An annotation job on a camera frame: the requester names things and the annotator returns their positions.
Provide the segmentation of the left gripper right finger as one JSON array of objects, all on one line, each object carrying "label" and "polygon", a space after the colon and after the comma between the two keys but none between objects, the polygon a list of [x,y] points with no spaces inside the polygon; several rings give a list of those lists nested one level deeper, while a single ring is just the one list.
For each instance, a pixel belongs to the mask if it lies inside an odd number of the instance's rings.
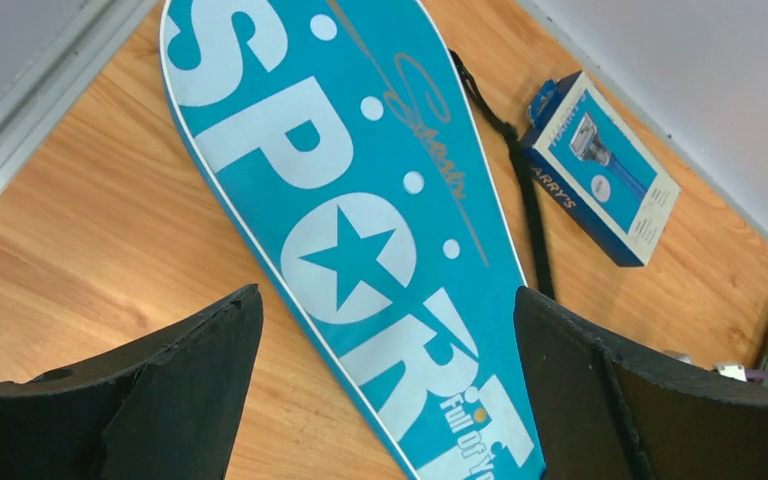
[{"label": "left gripper right finger", "polygon": [[768,479],[768,387],[683,363],[538,291],[513,322],[548,479]]}]

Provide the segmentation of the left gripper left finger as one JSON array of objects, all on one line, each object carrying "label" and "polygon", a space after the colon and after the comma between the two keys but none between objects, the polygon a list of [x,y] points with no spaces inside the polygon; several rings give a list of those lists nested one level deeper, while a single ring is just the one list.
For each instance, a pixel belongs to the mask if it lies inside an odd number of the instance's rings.
[{"label": "left gripper left finger", "polygon": [[25,382],[0,382],[0,479],[222,479],[264,324],[242,287]]}]

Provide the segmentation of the blue racket bag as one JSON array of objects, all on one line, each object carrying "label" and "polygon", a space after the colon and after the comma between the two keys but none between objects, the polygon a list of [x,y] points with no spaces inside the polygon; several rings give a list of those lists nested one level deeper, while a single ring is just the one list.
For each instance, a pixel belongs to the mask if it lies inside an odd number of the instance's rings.
[{"label": "blue racket bag", "polygon": [[171,115],[324,362],[412,479],[544,479],[526,278],[418,1],[168,1]]}]

